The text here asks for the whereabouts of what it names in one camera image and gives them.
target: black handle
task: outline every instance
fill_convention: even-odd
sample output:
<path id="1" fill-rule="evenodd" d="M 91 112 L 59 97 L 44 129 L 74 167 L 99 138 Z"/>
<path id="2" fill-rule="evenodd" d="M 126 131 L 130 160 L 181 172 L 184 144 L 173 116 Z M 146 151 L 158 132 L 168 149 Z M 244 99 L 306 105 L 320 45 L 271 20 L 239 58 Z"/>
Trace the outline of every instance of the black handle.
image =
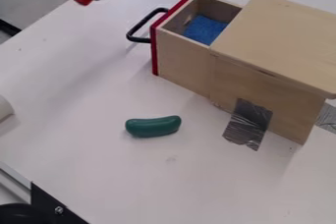
<path id="1" fill-rule="evenodd" d="M 145 25 L 150 19 L 152 19 L 158 13 L 167 13 L 168 11 L 169 9 L 167 8 L 157 8 L 151 11 L 149 15 L 144 17 L 138 24 L 136 24 L 134 27 L 131 28 L 131 30 L 129 30 L 129 32 L 126 34 L 126 38 L 132 42 L 150 43 L 150 38 L 135 37 L 133 36 L 133 34 L 135 34 L 140 28 L 142 28 L 143 25 Z"/>

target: green cucumber toy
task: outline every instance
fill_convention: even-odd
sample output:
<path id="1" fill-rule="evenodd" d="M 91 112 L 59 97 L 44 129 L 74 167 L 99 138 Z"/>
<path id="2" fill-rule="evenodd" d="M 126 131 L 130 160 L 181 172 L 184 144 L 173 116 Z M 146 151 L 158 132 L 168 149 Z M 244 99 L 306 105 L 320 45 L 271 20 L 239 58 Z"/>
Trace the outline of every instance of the green cucumber toy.
<path id="1" fill-rule="evenodd" d="M 170 135 L 179 131 L 182 120 L 179 116 L 152 119 L 130 119 L 126 130 L 137 138 L 152 138 Z"/>

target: white table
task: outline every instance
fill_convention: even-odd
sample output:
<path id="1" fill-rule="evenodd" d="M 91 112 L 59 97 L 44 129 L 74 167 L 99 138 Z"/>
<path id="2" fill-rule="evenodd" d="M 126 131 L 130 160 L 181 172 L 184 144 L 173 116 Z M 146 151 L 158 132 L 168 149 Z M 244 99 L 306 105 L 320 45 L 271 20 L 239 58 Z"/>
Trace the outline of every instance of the white table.
<path id="1" fill-rule="evenodd" d="M 0 125 L 1 160 L 92 224 L 334 223 L 335 135 L 229 143 L 230 115 L 153 76 L 149 47 L 126 40 L 177 1 L 69 1 L 2 44 L 0 93 L 17 115 Z M 292 1 L 336 13 L 336 0 Z M 129 118 L 173 114 L 175 135 L 125 133 Z"/>

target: blue foam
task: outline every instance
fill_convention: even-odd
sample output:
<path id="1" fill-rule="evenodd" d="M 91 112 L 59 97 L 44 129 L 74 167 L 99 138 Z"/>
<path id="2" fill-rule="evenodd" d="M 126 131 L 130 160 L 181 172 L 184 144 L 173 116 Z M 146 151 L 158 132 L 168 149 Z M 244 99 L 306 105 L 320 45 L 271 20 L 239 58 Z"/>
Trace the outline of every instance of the blue foam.
<path id="1" fill-rule="evenodd" d="M 196 16 L 185 29 L 183 36 L 210 45 L 228 25 L 206 16 Z"/>

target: wooden panel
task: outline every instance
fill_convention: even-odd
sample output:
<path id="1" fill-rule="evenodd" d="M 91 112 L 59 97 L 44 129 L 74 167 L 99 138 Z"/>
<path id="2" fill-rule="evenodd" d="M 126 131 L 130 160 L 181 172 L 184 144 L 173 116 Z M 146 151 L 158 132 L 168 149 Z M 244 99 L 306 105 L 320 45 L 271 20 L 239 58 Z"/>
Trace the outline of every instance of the wooden panel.
<path id="1" fill-rule="evenodd" d="M 208 18 L 230 23 L 242 10 L 242 7 L 221 0 L 198 0 L 198 13 Z"/>
<path id="2" fill-rule="evenodd" d="M 195 17 L 198 10 L 198 1 L 191 0 L 167 20 L 161 27 L 174 31 L 178 34 L 183 34 L 188 23 Z"/>
<path id="3" fill-rule="evenodd" d="M 233 112 L 243 98 L 273 112 L 269 130 L 303 144 L 323 106 L 324 98 L 266 74 L 216 59 L 210 99 Z"/>
<path id="4" fill-rule="evenodd" d="M 189 22 L 196 15 L 204 15 L 219 22 L 229 23 L 241 10 L 242 7 L 221 0 L 190 0 L 167 19 L 161 28 L 183 34 Z"/>
<path id="5" fill-rule="evenodd" d="M 207 46 L 160 28 L 157 53 L 160 77 L 208 97 L 214 57 Z"/>
<path id="6" fill-rule="evenodd" d="M 286 0 L 251 0 L 211 45 L 223 59 L 336 98 L 336 16 Z"/>

